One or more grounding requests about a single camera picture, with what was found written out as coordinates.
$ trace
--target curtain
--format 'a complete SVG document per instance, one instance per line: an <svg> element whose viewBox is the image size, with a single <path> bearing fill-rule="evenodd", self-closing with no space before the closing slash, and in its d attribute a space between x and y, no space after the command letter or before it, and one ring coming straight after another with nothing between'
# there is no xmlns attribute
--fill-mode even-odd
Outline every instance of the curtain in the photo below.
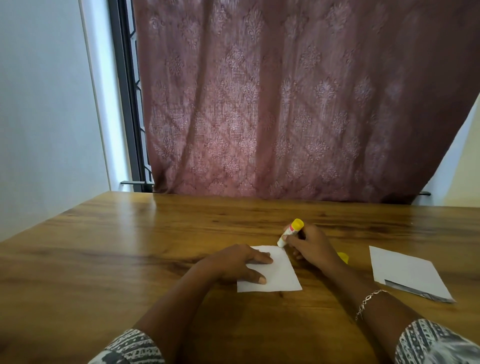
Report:
<svg viewBox="0 0 480 364"><path fill-rule="evenodd" d="M136 0L156 192L410 203L480 91L480 1Z"/></svg>

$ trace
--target wood grain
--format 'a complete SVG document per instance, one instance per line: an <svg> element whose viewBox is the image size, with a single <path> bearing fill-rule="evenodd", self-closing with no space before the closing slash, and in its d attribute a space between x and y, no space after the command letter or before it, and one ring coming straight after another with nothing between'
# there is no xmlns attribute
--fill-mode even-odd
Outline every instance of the wood grain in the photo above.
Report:
<svg viewBox="0 0 480 364"><path fill-rule="evenodd" d="M387 289L480 342L480 209L110 192L0 243L0 362L86 363L203 256L273 245L294 218L320 225L368 277L369 245L431 260L456 304ZM216 286L180 362L385 361L331 283L293 265L302 291Z"/></svg>

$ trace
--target silver bracelet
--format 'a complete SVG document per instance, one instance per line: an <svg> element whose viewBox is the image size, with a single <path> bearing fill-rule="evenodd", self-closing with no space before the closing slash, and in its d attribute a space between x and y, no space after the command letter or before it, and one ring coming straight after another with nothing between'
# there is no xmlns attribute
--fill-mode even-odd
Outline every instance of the silver bracelet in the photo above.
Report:
<svg viewBox="0 0 480 364"><path fill-rule="evenodd" d="M375 291L373 293L370 293L367 297L365 297L365 299L363 300L363 302L361 303L360 305L360 308L359 308L359 311L357 312L356 316L355 316L355 321L357 321L359 319L359 316L362 317L362 312L365 311L365 305L367 304L368 300L370 300L373 295L377 294L377 293L380 293L380 292L386 292L388 293L387 291L385 290L378 290L378 291Z"/></svg>

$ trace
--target patterned sleeve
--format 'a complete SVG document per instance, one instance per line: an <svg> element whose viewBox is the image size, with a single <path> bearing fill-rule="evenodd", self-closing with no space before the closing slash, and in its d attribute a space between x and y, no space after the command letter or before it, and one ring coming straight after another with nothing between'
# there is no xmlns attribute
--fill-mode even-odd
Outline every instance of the patterned sleeve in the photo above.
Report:
<svg viewBox="0 0 480 364"><path fill-rule="evenodd" d="M442 325L421 318L400 336L395 363L480 363L480 347Z"/></svg>
<svg viewBox="0 0 480 364"><path fill-rule="evenodd" d="M163 364L162 354L152 339L130 329L118 336L88 364Z"/></svg>

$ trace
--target sheet of paper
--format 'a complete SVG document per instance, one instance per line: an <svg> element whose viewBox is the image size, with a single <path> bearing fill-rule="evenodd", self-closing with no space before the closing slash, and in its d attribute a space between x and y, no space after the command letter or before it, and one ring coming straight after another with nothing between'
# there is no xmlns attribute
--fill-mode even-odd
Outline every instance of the sheet of paper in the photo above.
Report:
<svg viewBox="0 0 480 364"><path fill-rule="evenodd" d="M441 302L455 302L432 262L370 246L373 279Z"/></svg>
<svg viewBox="0 0 480 364"><path fill-rule="evenodd" d="M237 281L237 292L275 292L275 291L301 291L301 285L290 259L284 249L277 245L252 246L261 252L270 253L272 264L247 264L250 269L262 273L267 279L267 284L257 284Z"/></svg>

